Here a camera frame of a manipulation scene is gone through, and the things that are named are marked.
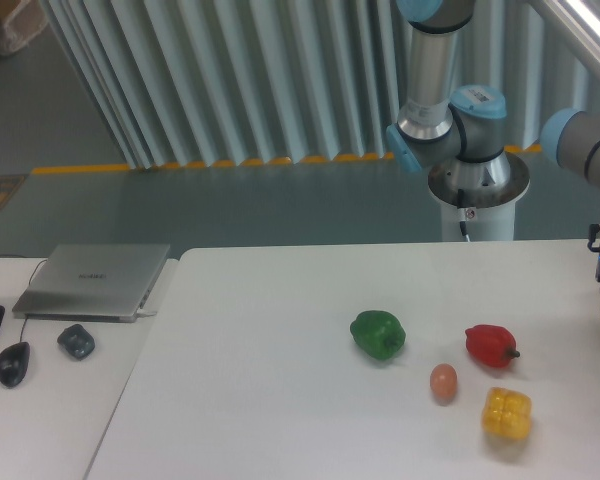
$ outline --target red bell pepper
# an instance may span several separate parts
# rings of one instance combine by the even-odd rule
[[[465,333],[469,354],[488,367],[505,368],[511,360],[520,356],[516,350],[516,339],[504,327],[476,325]]]

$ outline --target floor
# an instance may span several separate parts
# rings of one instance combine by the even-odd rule
[[[541,155],[523,159],[532,183],[516,238],[584,238],[600,194]],[[122,162],[50,30],[0,60],[0,174]],[[440,214],[426,185],[426,173],[392,161],[30,175],[0,211],[0,253],[167,242],[177,258],[220,246],[435,242]]]

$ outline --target white table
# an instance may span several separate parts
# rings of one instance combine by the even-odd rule
[[[23,320],[11,309],[39,259],[0,259],[0,305],[6,309],[0,352],[18,342]],[[157,310],[177,266],[169,260],[147,300]],[[0,479],[83,478],[153,323],[83,323],[96,349],[78,362],[63,352],[58,335],[76,322],[29,320],[27,375],[9,390],[0,384]]]
[[[89,479],[600,478],[596,260],[582,240],[190,251]],[[349,334],[367,309],[407,332],[386,366]],[[479,323],[514,333],[511,370],[470,359]],[[532,398],[526,441],[481,431],[492,386]]]

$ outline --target silver laptop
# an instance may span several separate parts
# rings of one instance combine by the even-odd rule
[[[59,245],[13,307],[17,317],[133,322],[169,245]]]

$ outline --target egg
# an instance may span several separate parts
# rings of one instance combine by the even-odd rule
[[[431,372],[431,390],[440,400],[451,401],[458,391],[458,375],[448,363],[441,363]]]

